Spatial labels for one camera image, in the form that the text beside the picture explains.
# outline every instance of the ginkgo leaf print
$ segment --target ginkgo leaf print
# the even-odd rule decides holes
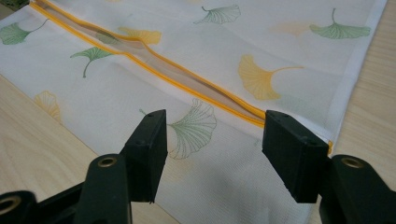
[[[276,72],[285,69],[302,68],[283,67],[275,71],[266,71],[254,63],[253,56],[246,54],[242,56],[239,63],[238,74],[242,79],[245,89],[250,92],[257,100],[275,100],[280,98],[271,84],[272,77]]]
[[[202,20],[195,21],[195,24],[202,22],[223,24],[224,22],[235,21],[241,15],[238,5],[233,5],[230,7],[218,7],[210,10],[206,10],[204,7],[202,7],[202,9],[207,12],[207,15]]]
[[[176,148],[169,151],[174,159],[186,159],[191,153],[206,146],[211,138],[217,121],[213,106],[194,99],[189,113],[181,120],[168,124],[177,135]]]
[[[90,61],[87,63],[87,65],[84,68],[84,72],[83,72],[83,76],[82,76],[82,77],[86,77],[87,68],[91,62],[93,62],[97,59],[105,58],[109,55],[112,55],[112,53],[109,53],[109,52],[99,49],[97,47],[93,47],[93,48],[86,49],[81,52],[75,53],[72,56],[70,56],[70,58],[75,58],[77,56],[84,56],[84,57],[87,57],[90,59]]]
[[[4,45],[16,45],[23,42],[30,33],[40,29],[44,26],[47,20],[44,21],[38,28],[34,29],[33,31],[25,31],[22,30],[21,27],[18,25],[17,22],[14,22],[8,26],[5,26],[0,29],[0,38],[3,41]]]
[[[56,96],[49,91],[42,91],[35,96],[34,102],[46,111],[51,117],[62,123],[61,109],[56,101]]]
[[[127,27],[120,27],[120,31],[123,31],[128,36],[137,38],[145,44],[158,44],[161,40],[161,32],[159,31],[147,31],[147,30],[134,30]]]
[[[311,31],[317,35],[330,39],[358,38],[370,34],[370,27],[367,26],[349,26],[337,23],[334,20],[335,9],[332,10],[332,25],[320,27],[314,24],[310,25]]]
[[[96,38],[98,38],[98,40],[102,41],[104,44],[117,45],[120,43],[120,41],[115,36],[103,31],[98,31],[95,34],[95,36]]]

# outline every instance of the black clamp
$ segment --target black clamp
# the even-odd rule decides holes
[[[154,202],[166,156],[166,112],[160,110],[142,119],[120,154],[93,160],[85,182],[41,203],[30,191],[0,195],[0,223],[132,223],[131,202]]]
[[[396,192],[366,161],[327,157],[329,146],[289,115],[267,111],[262,152],[297,203],[320,194],[324,224],[396,223]]]

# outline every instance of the yellow ginkgo leaf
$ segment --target yellow ginkgo leaf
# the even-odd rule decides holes
[[[298,37],[305,31],[309,31],[309,25],[310,25],[309,22],[290,21],[290,22],[279,23],[276,26],[271,27],[270,31],[277,33],[286,33]]]
[[[56,102],[56,96],[49,91],[42,91],[35,96],[34,102],[54,119],[62,123],[61,109]]]
[[[145,44],[158,44],[162,35],[159,31],[134,30],[127,27],[120,27],[119,30],[130,37],[143,41]]]
[[[302,67],[284,67],[275,71],[266,71],[260,68],[253,61],[253,56],[245,54],[239,63],[238,73],[241,77],[245,89],[250,92],[257,100],[275,100],[280,98],[271,84],[272,76],[284,69],[302,68]]]

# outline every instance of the white fabric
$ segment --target white fabric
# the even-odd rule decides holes
[[[45,19],[25,7],[0,27],[17,22],[34,30]],[[120,151],[143,118],[140,109],[165,108],[171,124],[201,102],[120,55],[93,61],[83,78],[88,59],[70,56],[91,47],[47,21],[19,44],[0,44],[0,73],[32,98],[42,91],[55,95],[64,126],[99,154]],[[184,160],[170,154],[156,203],[181,223],[305,223],[310,206],[290,197],[262,154],[260,137],[240,131],[241,120],[202,106],[215,117],[211,140]],[[245,126],[261,136],[261,129]],[[170,126],[168,132],[172,150],[177,137]]]
[[[126,35],[121,27],[161,32],[159,43],[149,44],[157,53],[252,106],[292,114],[317,135],[334,142],[386,4],[386,0],[51,2],[81,20],[120,35]],[[199,22],[209,9],[225,7],[222,18],[218,12],[211,21]],[[326,27],[334,21],[366,27],[369,32],[332,39],[310,30],[311,25]],[[251,55],[264,70],[303,68],[274,74],[271,83],[280,98],[256,99],[244,88],[238,74],[243,55]]]

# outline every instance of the yellow piping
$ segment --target yellow piping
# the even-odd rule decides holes
[[[53,15],[51,15],[50,13],[48,13],[45,9],[43,9],[42,7],[40,7],[38,4],[36,4],[35,2],[31,2],[30,6],[35,9],[36,11],[38,11],[39,13],[41,13],[42,15],[44,15],[45,17],[49,18],[50,20],[52,20],[53,22],[57,23],[59,26],[63,27],[66,31],[68,31],[69,33],[71,33],[72,35],[75,35],[77,37],[79,37],[80,39],[90,43],[91,45],[96,46],[99,49],[103,49],[105,51],[111,52],[113,54],[119,54],[119,55],[124,55],[127,58],[129,58],[130,60],[132,60],[133,62],[139,64],[140,66],[142,66],[143,68],[145,68],[147,71],[149,71],[150,73],[156,75],[157,77],[160,77],[161,79],[167,81],[168,83],[192,94],[195,95],[207,102],[209,102],[210,104],[216,105],[234,115],[236,115],[237,117],[244,119],[254,125],[257,125],[259,127],[263,127],[264,126],[264,121],[263,120],[259,120],[259,119],[254,119],[251,118],[249,116],[246,116],[240,112],[235,111],[234,109],[231,109],[230,107],[228,107],[227,105],[221,104],[220,102],[214,101],[211,98],[202,95],[200,92],[198,91],[194,91],[184,85],[181,85],[178,82],[175,82],[173,79],[165,76],[164,74],[154,70],[153,68],[149,67],[147,64],[142,63],[140,60],[138,60],[135,56],[133,56],[131,53],[128,52],[122,52],[122,51],[116,51],[114,49],[111,49],[109,47],[103,46],[100,43],[93,41],[92,39],[89,39],[87,36],[82,35],[81,33],[79,33],[78,31],[76,31],[75,29],[71,28],[70,26],[64,24],[62,21],[60,21],[58,18],[54,17]]]
[[[246,101],[242,100],[242,99],[239,98],[238,96],[232,94],[232,93],[229,92],[229,91],[226,91],[226,90],[223,89],[222,87],[220,87],[220,86],[218,86],[218,85],[216,85],[216,84],[214,84],[214,83],[208,81],[207,79],[205,79],[205,78],[203,78],[203,77],[200,77],[200,76],[196,75],[195,73],[193,73],[192,71],[190,71],[190,70],[188,70],[187,68],[183,67],[182,65],[177,64],[177,63],[174,63],[174,62],[170,61],[170,60],[167,59],[167,58],[164,58],[162,55],[160,55],[160,54],[158,54],[157,52],[155,52],[154,50],[152,50],[152,49],[151,49],[144,41],[142,41],[140,38],[138,38],[138,37],[130,37],[130,36],[126,36],[126,35],[119,35],[119,34],[117,34],[117,33],[113,33],[113,32],[111,32],[111,31],[108,31],[108,30],[106,30],[106,29],[104,29],[104,28],[102,28],[102,27],[100,27],[100,26],[95,25],[95,24],[89,23],[89,22],[87,22],[87,21],[82,21],[82,20],[80,20],[79,18],[75,17],[74,15],[72,15],[72,14],[66,12],[66,11],[63,11],[61,8],[55,6],[54,4],[52,4],[51,2],[49,2],[48,0],[38,0],[38,2],[42,2],[42,3],[46,4],[46,5],[48,5],[49,7],[52,7],[54,10],[58,11],[59,13],[63,14],[64,16],[66,16],[66,18],[68,18],[69,20],[71,20],[71,21],[73,21],[73,22],[75,22],[75,23],[77,23],[77,24],[79,24],[79,25],[91,27],[91,28],[93,28],[93,29],[96,29],[96,30],[99,30],[99,31],[102,31],[102,32],[105,32],[105,33],[108,33],[108,34],[111,34],[111,35],[113,35],[113,36],[115,36],[116,38],[119,38],[119,39],[123,39],[123,40],[127,40],[127,41],[136,41],[136,40],[137,40],[137,41],[140,41],[140,42],[144,45],[144,47],[145,47],[151,54],[153,54],[154,56],[156,56],[157,58],[159,58],[159,59],[161,59],[161,60],[163,60],[163,61],[165,61],[165,62],[167,62],[167,63],[169,63],[169,64],[171,64],[171,65],[173,65],[174,67],[176,67],[176,68],[182,70],[183,72],[185,72],[185,73],[191,75],[192,77],[197,78],[198,80],[204,82],[206,85],[208,85],[208,86],[214,88],[215,90],[218,90],[218,91],[222,92],[223,94],[225,94],[226,96],[228,96],[230,99],[234,100],[237,104],[241,105],[243,108],[245,108],[248,112],[252,113],[253,115],[255,115],[255,116],[257,116],[257,117],[259,117],[259,118],[261,118],[261,119],[265,119],[265,111],[260,110],[259,108],[256,108],[255,106],[252,106],[252,105],[248,104]]]
[[[329,140],[328,145],[329,145],[329,150],[327,151],[327,155],[330,156],[332,155],[333,142]]]

